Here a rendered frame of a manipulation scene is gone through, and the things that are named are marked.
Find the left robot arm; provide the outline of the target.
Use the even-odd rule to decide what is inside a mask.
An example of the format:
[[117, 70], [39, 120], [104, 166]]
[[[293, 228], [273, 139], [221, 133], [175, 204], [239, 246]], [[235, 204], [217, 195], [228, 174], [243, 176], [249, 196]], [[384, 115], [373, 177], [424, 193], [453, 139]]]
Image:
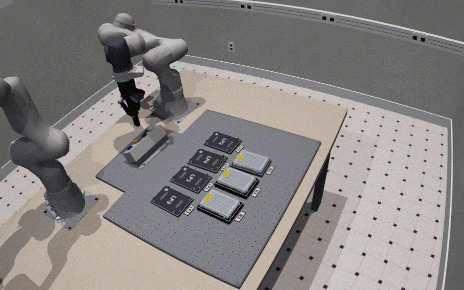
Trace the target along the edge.
[[[169, 65], [187, 54], [186, 42], [157, 37], [135, 25], [132, 16], [120, 13], [113, 24], [105, 23], [98, 30], [99, 41], [105, 46], [106, 61], [113, 66], [112, 79], [124, 83], [142, 77], [145, 67], [157, 75], [160, 83], [160, 92], [153, 98], [149, 110], [165, 119], [184, 114], [188, 105], [180, 74]], [[142, 53], [144, 67], [133, 65], [131, 57]]]

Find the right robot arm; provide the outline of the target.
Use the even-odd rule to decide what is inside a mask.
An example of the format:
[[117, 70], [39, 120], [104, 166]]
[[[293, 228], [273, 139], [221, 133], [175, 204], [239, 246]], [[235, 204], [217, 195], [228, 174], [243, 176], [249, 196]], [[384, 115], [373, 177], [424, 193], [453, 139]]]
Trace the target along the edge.
[[79, 214], [85, 191], [80, 190], [57, 159], [68, 154], [69, 138], [40, 116], [20, 78], [0, 78], [0, 107], [20, 137], [9, 146], [9, 157], [37, 176], [46, 191], [43, 205], [58, 221]]

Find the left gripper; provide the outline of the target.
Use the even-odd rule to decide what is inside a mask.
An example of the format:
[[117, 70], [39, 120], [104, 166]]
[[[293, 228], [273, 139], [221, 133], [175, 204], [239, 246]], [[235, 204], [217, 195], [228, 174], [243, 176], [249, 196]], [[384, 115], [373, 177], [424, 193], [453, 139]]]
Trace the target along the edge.
[[[136, 103], [135, 101], [131, 100], [131, 96], [128, 93], [134, 89], [138, 89], [136, 88], [134, 79], [131, 79], [128, 82], [117, 84], [121, 93], [121, 99], [120, 101], [118, 101], [118, 104], [120, 104], [124, 111], [133, 118], [134, 125], [139, 127], [141, 125], [138, 117], [138, 110], [140, 110], [140, 102]], [[124, 100], [127, 102], [127, 105], [125, 104]]]

